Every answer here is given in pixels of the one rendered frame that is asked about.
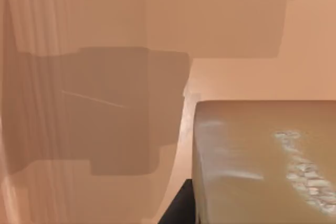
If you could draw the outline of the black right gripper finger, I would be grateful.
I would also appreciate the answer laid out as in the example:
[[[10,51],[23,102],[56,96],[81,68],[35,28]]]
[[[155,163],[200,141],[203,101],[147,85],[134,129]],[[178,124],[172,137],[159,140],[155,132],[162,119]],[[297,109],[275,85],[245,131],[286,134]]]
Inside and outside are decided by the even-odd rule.
[[[186,179],[157,224],[195,224],[193,182]]]

